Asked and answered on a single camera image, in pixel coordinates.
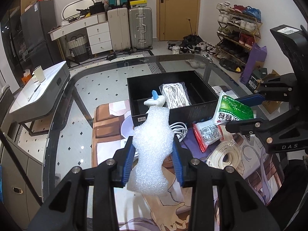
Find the dark refrigerator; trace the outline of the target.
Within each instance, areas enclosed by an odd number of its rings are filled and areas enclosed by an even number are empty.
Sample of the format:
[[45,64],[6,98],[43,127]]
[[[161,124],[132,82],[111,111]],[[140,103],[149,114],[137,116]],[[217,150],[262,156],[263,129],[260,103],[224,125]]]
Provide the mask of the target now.
[[53,1],[35,2],[22,13],[15,0],[1,20],[1,36],[10,69],[22,86],[25,70],[47,69],[63,61],[57,42],[49,32],[57,26]]

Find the woven laundry basket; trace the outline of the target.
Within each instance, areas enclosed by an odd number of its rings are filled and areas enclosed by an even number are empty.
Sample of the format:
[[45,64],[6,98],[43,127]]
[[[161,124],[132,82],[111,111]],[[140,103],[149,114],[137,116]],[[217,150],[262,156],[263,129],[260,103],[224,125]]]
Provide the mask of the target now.
[[84,62],[89,58],[88,39],[83,34],[71,37],[67,43],[70,55],[76,63]]

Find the red white packet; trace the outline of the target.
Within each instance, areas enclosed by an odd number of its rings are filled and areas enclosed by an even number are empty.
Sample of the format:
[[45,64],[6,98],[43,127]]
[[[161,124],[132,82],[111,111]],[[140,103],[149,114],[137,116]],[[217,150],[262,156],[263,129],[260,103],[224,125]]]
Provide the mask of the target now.
[[221,128],[212,119],[193,124],[193,132],[202,153],[205,153],[211,144],[222,138]]

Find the wooden shoe rack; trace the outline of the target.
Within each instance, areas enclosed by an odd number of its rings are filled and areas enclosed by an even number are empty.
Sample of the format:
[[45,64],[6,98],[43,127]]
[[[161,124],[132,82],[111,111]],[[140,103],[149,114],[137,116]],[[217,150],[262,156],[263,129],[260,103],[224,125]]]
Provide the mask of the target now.
[[230,59],[241,65],[248,61],[253,44],[261,39],[262,14],[251,6],[218,3],[219,11],[216,45],[216,59]]

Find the cardboard box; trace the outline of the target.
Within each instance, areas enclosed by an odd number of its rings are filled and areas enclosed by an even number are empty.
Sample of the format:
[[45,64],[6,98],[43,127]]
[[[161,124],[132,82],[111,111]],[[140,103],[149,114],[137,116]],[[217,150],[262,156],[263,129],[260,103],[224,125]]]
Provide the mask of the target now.
[[258,71],[258,85],[256,90],[261,90],[260,94],[265,97],[265,101],[262,105],[265,107],[267,112],[269,112],[269,114],[273,114],[273,112],[278,110],[281,101],[278,101],[279,97],[276,94],[278,92],[277,87],[274,85],[269,85],[268,81],[278,78],[279,74],[275,70],[268,73],[267,68],[260,68],[256,71]]

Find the purple bag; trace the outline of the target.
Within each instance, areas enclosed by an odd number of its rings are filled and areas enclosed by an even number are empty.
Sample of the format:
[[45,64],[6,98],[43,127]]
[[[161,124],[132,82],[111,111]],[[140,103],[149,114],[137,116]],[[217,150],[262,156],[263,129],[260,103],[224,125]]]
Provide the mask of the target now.
[[244,71],[240,76],[240,82],[246,85],[251,77],[251,74],[255,67],[257,67],[257,62],[264,63],[267,57],[267,46],[260,47],[257,43],[254,43],[249,54]]

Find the anime printed desk mat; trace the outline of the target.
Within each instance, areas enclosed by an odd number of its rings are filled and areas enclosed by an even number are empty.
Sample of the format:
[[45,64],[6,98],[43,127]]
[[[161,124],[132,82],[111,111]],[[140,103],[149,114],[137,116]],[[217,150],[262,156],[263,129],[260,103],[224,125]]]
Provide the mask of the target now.
[[[231,134],[225,126],[219,127],[222,138],[202,153],[193,129],[183,123],[174,124],[182,147],[189,149],[195,158],[215,168],[233,166],[262,202],[269,204],[285,179],[280,158],[267,154],[254,136]],[[133,133],[128,100],[99,105],[94,112],[92,131],[93,166],[124,148]],[[115,191],[120,230],[187,230],[192,190],[180,186],[170,157],[164,160],[162,171],[169,182],[162,196],[142,195],[125,188]]]

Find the black storage box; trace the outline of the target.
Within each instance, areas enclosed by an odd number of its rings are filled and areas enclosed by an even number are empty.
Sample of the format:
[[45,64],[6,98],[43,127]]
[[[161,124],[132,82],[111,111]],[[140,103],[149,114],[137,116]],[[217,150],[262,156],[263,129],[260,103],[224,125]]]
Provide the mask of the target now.
[[169,123],[183,122],[188,127],[213,117],[218,96],[213,88],[193,70],[151,74],[127,79],[131,117],[134,126],[147,118],[149,107],[144,101],[152,97],[152,90],[164,95],[164,107],[170,110]]

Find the white foam wrap sheet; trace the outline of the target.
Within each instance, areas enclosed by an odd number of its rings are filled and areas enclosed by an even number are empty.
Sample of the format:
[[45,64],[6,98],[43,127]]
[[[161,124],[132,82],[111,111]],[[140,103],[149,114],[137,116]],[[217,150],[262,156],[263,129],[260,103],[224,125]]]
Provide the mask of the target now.
[[173,150],[174,132],[169,125],[170,110],[151,106],[146,121],[135,127],[132,144],[138,153],[138,162],[131,170],[127,183],[129,191],[160,196],[168,190],[168,180],[162,164]]

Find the oval mirror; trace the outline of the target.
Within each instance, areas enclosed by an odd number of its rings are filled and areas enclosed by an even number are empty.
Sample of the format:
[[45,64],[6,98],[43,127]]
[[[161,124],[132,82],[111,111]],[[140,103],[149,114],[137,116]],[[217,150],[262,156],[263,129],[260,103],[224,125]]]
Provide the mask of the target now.
[[88,9],[90,6],[94,5],[96,0],[77,0],[67,4],[61,13],[63,20],[68,20],[69,18],[79,17],[82,10]]

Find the green white snack packet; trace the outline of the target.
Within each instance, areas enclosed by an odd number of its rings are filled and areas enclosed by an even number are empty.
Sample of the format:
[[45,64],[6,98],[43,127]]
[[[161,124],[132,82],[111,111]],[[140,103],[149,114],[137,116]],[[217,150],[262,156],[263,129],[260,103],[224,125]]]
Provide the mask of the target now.
[[254,118],[253,110],[241,102],[220,91],[218,103],[213,115],[215,125],[225,124],[229,121],[244,121]]

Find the white paper cup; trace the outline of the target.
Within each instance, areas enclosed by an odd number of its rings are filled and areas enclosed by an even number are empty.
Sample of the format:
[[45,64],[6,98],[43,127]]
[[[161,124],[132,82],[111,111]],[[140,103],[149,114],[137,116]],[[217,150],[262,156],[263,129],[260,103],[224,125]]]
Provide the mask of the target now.
[[36,67],[33,71],[33,74],[36,77],[36,79],[39,81],[39,83],[42,83],[45,81],[44,71],[41,66]]

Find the white blue plush toy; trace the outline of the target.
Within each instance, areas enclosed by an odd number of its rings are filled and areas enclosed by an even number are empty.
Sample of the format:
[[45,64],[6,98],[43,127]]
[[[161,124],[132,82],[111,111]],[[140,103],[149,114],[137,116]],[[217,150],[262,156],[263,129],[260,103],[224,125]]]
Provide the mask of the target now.
[[156,90],[152,90],[152,97],[144,101],[144,105],[146,105],[147,107],[151,106],[162,107],[164,106],[165,102],[166,98],[164,95],[159,95]]

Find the beige suitcase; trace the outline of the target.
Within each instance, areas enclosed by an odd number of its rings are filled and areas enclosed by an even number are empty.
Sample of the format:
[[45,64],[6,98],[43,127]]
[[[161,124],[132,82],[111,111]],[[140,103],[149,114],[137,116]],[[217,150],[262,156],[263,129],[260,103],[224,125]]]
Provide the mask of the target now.
[[113,51],[131,48],[128,10],[126,7],[115,8],[107,12]]

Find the grey white side cabinet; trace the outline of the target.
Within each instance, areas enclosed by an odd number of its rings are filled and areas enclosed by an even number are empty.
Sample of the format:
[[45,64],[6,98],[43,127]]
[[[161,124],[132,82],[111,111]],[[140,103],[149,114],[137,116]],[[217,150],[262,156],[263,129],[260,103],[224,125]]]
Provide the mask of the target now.
[[32,77],[18,94],[9,113],[13,119],[32,137],[45,135],[48,130],[33,132],[34,122],[50,115],[70,80],[70,72],[65,61],[43,71],[45,80],[39,82]]

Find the silver suitcase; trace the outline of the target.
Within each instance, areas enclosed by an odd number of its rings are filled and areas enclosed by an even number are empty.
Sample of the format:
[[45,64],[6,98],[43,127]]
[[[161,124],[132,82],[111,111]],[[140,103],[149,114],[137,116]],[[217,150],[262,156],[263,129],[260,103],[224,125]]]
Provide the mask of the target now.
[[149,7],[136,7],[128,10],[131,48],[152,49],[152,10]]

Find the white drawer desk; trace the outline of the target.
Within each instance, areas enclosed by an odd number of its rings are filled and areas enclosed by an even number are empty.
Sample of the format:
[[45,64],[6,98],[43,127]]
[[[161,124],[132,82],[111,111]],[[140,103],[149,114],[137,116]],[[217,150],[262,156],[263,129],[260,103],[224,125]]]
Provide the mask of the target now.
[[62,57],[68,55],[67,42],[84,36],[92,54],[113,50],[107,13],[99,13],[60,26],[49,32]]

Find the wooden door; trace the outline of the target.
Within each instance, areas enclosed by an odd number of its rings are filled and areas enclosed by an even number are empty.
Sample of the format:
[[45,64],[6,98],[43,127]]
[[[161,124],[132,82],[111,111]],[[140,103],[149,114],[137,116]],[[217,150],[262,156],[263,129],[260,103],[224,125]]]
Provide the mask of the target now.
[[157,38],[182,40],[198,34],[200,0],[156,0]]

